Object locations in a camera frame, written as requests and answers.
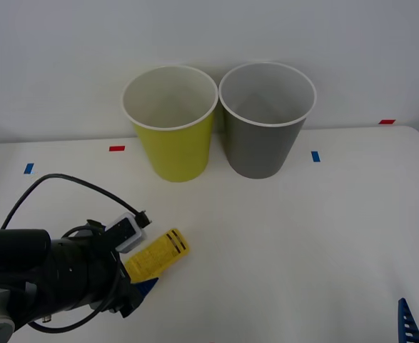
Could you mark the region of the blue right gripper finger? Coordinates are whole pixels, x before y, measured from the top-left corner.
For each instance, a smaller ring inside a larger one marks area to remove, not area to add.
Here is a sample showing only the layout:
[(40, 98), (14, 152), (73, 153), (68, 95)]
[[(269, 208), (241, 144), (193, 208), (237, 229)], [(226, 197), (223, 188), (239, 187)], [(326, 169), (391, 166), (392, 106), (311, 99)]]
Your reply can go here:
[(405, 298), (398, 301), (398, 342), (419, 343), (419, 329)]

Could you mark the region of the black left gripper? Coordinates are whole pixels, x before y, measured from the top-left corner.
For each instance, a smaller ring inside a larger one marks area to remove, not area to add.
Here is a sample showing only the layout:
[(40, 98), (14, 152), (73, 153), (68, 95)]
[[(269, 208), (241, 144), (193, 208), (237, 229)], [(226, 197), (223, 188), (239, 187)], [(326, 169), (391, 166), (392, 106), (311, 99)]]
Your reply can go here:
[(95, 313), (129, 316), (155, 287), (158, 278), (133, 283), (120, 255), (130, 252), (143, 240), (143, 227), (135, 219), (116, 219), (105, 226), (89, 219), (86, 252), (85, 303)]

